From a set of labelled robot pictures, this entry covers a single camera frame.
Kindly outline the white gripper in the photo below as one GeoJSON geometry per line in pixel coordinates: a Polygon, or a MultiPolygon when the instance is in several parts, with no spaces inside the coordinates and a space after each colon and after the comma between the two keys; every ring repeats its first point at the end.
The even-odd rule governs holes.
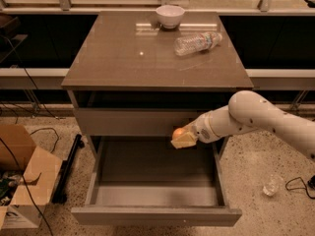
{"type": "Polygon", "coordinates": [[[189,148],[196,144],[196,139],[202,143],[209,144],[217,141],[220,137],[215,134],[210,125],[211,115],[204,113],[188,124],[188,130],[171,143],[175,148],[189,148]]]}

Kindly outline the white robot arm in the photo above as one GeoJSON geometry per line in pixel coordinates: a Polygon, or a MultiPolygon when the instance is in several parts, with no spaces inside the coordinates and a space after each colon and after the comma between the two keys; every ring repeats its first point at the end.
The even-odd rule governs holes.
{"type": "Polygon", "coordinates": [[[315,123],[284,112],[260,94],[242,90],[228,105],[203,113],[172,134],[175,148],[193,147],[198,141],[209,144],[231,135],[256,130],[268,131],[306,158],[315,160],[315,123]]]}

